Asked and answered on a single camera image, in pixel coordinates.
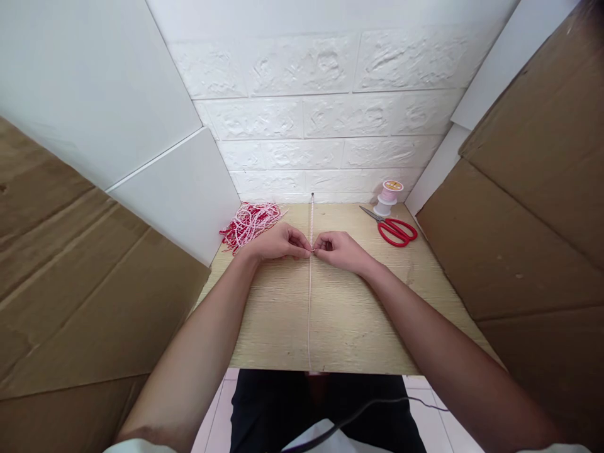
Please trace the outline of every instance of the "table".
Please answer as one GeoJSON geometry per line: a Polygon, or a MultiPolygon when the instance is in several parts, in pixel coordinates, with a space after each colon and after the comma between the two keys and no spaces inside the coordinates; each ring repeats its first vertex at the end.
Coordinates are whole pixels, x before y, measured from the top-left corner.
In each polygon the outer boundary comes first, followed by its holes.
{"type": "MultiPolygon", "coordinates": [[[[291,204],[283,220],[310,236],[310,204],[291,204]]],[[[391,217],[414,227],[402,203],[391,217]]],[[[358,204],[316,204],[315,237],[345,230],[372,256],[459,327],[489,355],[496,354],[468,315],[419,228],[405,248],[386,243],[376,221],[358,204]]],[[[230,261],[220,247],[199,301],[230,261]]],[[[420,374],[371,288],[347,271],[312,258],[310,352],[312,371],[420,374]]],[[[306,348],[309,260],[265,262],[259,268],[245,307],[230,366],[251,369],[308,370],[306,348]]]]}

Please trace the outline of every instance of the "thread spool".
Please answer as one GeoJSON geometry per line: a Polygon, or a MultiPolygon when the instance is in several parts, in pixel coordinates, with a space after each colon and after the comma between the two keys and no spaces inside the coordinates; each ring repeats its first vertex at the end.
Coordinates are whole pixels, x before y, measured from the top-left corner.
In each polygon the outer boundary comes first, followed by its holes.
{"type": "Polygon", "coordinates": [[[403,185],[398,181],[384,181],[382,193],[377,196],[377,205],[373,207],[375,214],[387,217],[390,209],[398,203],[398,193],[403,191],[403,185]]]}

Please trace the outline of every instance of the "scissor blade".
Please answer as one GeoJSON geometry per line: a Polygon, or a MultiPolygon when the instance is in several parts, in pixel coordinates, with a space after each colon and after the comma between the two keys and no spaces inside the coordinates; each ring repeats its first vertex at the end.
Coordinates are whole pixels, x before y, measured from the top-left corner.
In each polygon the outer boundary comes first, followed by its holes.
{"type": "Polygon", "coordinates": [[[383,221],[384,219],[381,218],[379,215],[374,214],[373,212],[369,211],[368,209],[363,208],[362,206],[359,206],[363,211],[365,211],[367,214],[369,214],[370,216],[372,216],[376,221],[380,222],[383,221]]]}

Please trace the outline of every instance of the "hand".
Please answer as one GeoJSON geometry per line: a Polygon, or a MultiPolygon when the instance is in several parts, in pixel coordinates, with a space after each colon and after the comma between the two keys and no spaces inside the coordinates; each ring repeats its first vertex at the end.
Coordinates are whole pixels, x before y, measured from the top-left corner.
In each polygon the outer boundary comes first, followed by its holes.
{"type": "Polygon", "coordinates": [[[359,275],[377,263],[347,232],[321,233],[314,248],[320,260],[359,275]]]}
{"type": "Polygon", "coordinates": [[[280,222],[265,231],[250,243],[244,245],[242,253],[249,253],[259,258],[285,258],[292,255],[295,260],[310,258],[311,248],[308,239],[300,230],[289,223],[280,222]]]}

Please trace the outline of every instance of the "red scissor handle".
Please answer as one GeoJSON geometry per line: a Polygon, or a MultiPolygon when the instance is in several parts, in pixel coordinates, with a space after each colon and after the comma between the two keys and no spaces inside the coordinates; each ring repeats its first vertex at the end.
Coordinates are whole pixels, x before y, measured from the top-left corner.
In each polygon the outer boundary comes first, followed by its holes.
{"type": "Polygon", "coordinates": [[[417,230],[408,223],[398,219],[385,219],[384,222],[379,222],[377,224],[377,229],[384,240],[395,247],[406,247],[407,244],[417,238],[417,230]],[[407,234],[407,232],[402,230],[397,224],[409,229],[409,231],[411,231],[411,235],[407,234]],[[392,236],[399,238],[402,242],[395,242],[391,240],[388,236],[386,236],[384,230],[392,234],[392,236]]]}

